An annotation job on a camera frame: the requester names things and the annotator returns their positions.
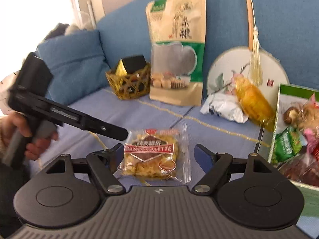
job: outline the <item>hand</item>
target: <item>hand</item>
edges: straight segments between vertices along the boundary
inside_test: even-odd
[[[31,137],[31,130],[27,120],[18,112],[10,112],[8,116],[2,120],[1,134],[2,140],[6,147],[9,146],[10,140],[18,129],[24,137]],[[40,138],[35,143],[29,143],[26,146],[25,156],[31,160],[37,160],[39,156],[50,146],[51,140],[58,140],[57,132],[54,132],[50,138]]]

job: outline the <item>green box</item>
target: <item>green box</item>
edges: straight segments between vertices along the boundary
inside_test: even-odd
[[[278,92],[278,102],[276,110],[275,130],[272,134],[272,144],[270,153],[268,155],[268,162],[272,160],[272,154],[275,144],[275,136],[277,133],[283,131],[284,125],[282,124],[282,111],[287,110],[289,99],[290,102],[301,102],[304,104],[315,93],[316,101],[319,101],[319,90],[306,88],[292,84],[281,84]],[[319,217],[319,187],[311,186],[305,183],[291,181],[302,192],[305,198],[305,207],[302,216],[315,216]]]

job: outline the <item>cream tassel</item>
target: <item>cream tassel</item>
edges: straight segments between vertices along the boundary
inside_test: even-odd
[[[250,78],[256,86],[263,84],[263,71],[260,66],[258,28],[254,26],[253,51],[250,58]]]

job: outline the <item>metal screw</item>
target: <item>metal screw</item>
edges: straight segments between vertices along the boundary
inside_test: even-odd
[[[118,193],[123,190],[123,187],[121,185],[110,185],[107,187],[107,191],[111,193]]]
[[[205,193],[205,192],[208,192],[211,188],[208,185],[200,184],[200,185],[195,186],[194,189],[196,192]]]

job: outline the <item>ribbed gray surface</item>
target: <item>ribbed gray surface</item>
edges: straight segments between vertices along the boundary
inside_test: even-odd
[[[109,198],[84,223],[62,230],[24,226],[14,239],[306,239],[298,228],[255,231],[224,217],[209,197],[189,193],[187,187],[133,187]]]

